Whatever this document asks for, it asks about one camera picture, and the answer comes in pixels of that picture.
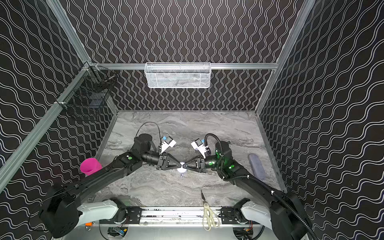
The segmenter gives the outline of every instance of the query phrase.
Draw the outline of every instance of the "beige scissors handle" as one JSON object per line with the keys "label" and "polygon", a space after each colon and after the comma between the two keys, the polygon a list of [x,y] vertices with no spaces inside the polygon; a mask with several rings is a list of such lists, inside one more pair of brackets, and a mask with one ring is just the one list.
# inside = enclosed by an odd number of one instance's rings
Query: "beige scissors handle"
{"label": "beige scissors handle", "polygon": [[[214,216],[216,214],[211,210],[208,203],[204,203],[204,215],[203,215],[203,228],[207,231],[211,230],[211,226],[214,226],[215,228],[218,228],[220,226],[220,219],[217,218],[217,223],[215,223]],[[208,228],[204,226],[204,220],[207,220]]]}

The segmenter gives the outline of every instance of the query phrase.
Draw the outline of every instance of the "scissors blade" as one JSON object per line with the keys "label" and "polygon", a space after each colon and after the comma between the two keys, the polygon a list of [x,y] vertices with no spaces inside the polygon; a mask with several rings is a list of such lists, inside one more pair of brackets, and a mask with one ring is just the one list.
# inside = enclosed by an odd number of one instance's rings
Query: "scissors blade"
{"label": "scissors blade", "polygon": [[203,194],[203,190],[201,190],[201,198],[203,199],[203,202],[207,202],[207,201],[205,200],[205,196],[204,196],[204,194]]}

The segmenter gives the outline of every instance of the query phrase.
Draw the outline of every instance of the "wire basket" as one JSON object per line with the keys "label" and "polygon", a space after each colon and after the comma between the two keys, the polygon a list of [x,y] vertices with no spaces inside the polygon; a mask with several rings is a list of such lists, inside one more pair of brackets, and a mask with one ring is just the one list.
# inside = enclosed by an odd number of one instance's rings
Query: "wire basket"
{"label": "wire basket", "polygon": [[104,113],[116,79],[116,72],[104,67],[92,66],[61,106],[66,109],[69,117],[76,120],[97,120]]}
{"label": "wire basket", "polygon": [[150,88],[209,88],[211,63],[145,64],[144,74]]}

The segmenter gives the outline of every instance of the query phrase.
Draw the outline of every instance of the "white mesh basket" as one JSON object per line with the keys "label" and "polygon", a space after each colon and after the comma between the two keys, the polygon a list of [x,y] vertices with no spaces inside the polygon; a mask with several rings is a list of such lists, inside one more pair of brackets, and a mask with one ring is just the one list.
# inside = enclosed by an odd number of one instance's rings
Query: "white mesh basket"
{"label": "white mesh basket", "polygon": [[150,88],[209,88],[211,63],[146,63]]}

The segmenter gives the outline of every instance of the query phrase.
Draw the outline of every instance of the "scissors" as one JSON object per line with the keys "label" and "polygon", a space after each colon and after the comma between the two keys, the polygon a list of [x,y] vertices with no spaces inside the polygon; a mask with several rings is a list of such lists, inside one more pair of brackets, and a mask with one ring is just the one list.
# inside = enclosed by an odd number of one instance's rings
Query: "scissors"
{"label": "scissors", "polygon": [[[207,201],[205,200],[205,196],[203,194],[203,190],[201,190],[201,198],[203,199],[204,204],[204,215],[203,215],[203,228],[207,231],[211,230],[211,226],[218,228],[220,226],[220,219],[218,216],[211,210]],[[204,220],[207,220],[208,228],[204,226]]]}

